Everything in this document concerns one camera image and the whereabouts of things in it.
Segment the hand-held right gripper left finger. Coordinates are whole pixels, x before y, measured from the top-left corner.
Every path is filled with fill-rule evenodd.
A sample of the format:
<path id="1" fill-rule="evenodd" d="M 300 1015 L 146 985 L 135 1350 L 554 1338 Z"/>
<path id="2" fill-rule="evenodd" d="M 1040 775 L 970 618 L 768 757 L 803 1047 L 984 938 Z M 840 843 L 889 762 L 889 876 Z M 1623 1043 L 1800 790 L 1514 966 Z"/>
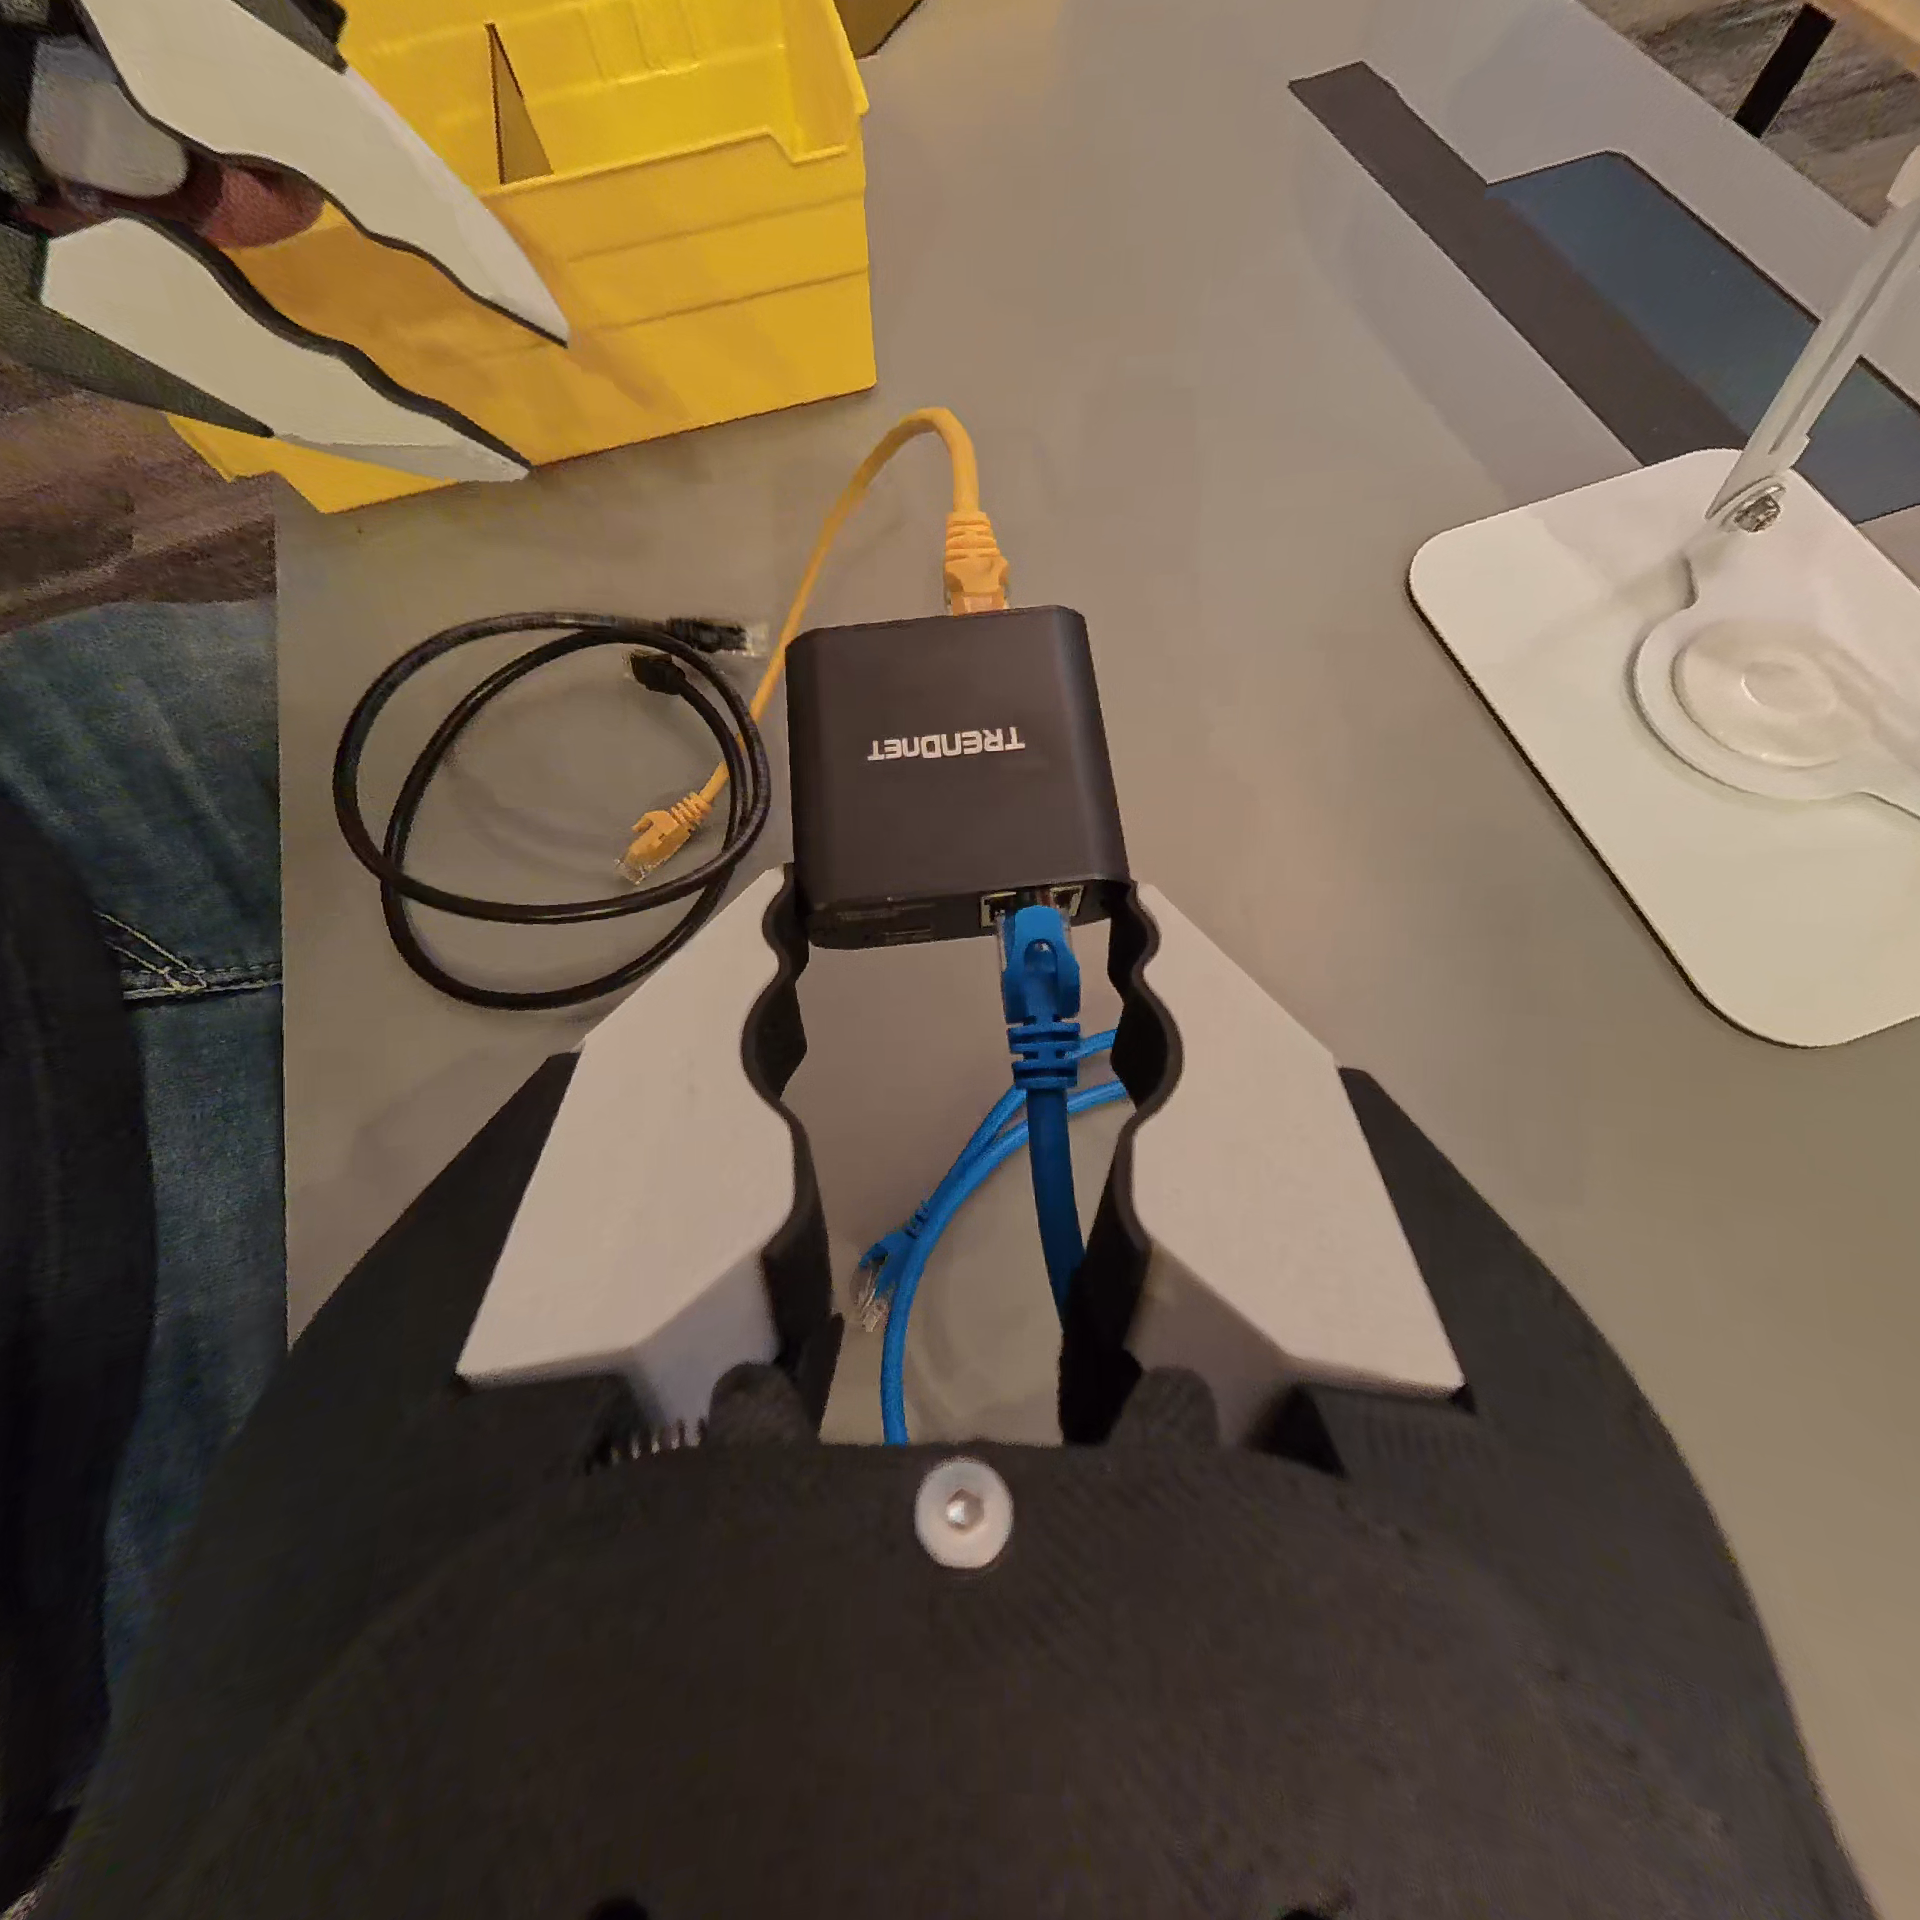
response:
<path id="1" fill-rule="evenodd" d="M 770 868 L 579 1044 L 463 1380 L 615 1375 L 640 1407 L 707 1407 L 737 1365 L 778 1362 L 825 1403 L 830 1242 L 784 1101 L 807 961 Z"/>

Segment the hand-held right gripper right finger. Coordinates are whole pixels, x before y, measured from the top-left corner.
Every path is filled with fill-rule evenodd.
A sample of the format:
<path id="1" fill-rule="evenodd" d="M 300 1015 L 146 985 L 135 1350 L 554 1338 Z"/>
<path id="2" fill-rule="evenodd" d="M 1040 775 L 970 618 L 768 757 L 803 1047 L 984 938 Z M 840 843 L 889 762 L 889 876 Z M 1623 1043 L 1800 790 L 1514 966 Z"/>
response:
<path id="1" fill-rule="evenodd" d="M 1185 1370 L 1222 1428 L 1295 1385 L 1446 1402 L 1468 1380 L 1336 1053 L 1160 887 L 1111 917 L 1131 1116 L 1070 1284 L 1064 1427 Z"/>

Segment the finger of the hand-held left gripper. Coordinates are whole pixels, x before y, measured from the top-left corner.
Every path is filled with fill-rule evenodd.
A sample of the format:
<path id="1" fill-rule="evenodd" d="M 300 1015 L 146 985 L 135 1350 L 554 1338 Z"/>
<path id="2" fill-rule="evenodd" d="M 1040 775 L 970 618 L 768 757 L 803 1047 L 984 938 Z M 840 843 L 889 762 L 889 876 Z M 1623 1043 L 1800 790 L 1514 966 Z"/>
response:
<path id="1" fill-rule="evenodd" d="M 511 485 L 530 467 L 361 350 L 282 315 L 234 263 L 161 223 L 94 223 L 42 250 L 42 301 L 297 449 L 439 483 Z"/>
<path id="2" fill-rule="evenodd" d="M 558 300 L 512 230 L 342 54 L 234 2 L 80 2 L 79 13 L 158 127 L 207 155 L 306 180 L 379 244 L 569 343 Z"/>

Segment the black network adapter box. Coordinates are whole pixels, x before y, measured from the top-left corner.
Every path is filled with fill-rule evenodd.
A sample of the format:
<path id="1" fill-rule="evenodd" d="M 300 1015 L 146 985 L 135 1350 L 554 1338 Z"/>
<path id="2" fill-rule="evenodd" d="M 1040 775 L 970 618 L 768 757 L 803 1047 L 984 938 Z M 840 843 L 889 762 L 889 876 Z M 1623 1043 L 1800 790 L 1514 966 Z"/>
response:
<path id="1" fill-rule="evenodd" d="M 964 941 L 1026 899 L 1086 925 L 1130 889 L 1078 610 L 806 631 L 784 651 L 784 713 L 811 948 Z"/>

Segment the yellow plastic bin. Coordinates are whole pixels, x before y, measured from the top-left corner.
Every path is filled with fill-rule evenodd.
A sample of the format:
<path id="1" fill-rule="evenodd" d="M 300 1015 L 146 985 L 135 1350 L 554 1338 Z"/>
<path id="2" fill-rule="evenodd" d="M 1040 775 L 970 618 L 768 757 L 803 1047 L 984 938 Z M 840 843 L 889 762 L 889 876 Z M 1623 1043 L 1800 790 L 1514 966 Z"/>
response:
<path id="1" fill-rule="evenodd" d="M 876 381 L 863 115 L 830 2 L 364 2 L 344 53 L 512 229 L 558 348 L 329 210 L 234 257 L 530 463 Z"/>

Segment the person's jeans leg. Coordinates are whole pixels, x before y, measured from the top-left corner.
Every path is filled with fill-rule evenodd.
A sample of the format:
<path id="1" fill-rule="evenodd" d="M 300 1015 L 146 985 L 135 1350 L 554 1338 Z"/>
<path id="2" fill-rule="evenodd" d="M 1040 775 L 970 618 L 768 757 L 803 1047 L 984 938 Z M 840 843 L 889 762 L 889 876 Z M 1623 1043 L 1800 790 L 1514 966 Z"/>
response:
<path id="1" fill-rule="evenodd" d="M 107 1674 L 286 1354 L 276 609 L 119 604 L 6 637 L 6 788 L 72 858 L 135 1030 L 158 1282 L 107 1531 Z"/>

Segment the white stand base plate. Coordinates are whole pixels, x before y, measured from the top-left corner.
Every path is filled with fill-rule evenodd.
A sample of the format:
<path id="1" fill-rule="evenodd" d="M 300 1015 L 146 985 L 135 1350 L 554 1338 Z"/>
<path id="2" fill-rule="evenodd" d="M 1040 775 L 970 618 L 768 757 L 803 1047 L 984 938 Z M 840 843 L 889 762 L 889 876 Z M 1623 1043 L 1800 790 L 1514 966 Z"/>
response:
<path id="1" fill-rule="evenodd" d="M 1720 785 L 1635 698 L 1735 462 L 1696 451 L 1458 526 L 1409 593 L 1689 987 L 1754 1038 L 1835 1047 L 1915 1019 L 1915 817 Z"/>

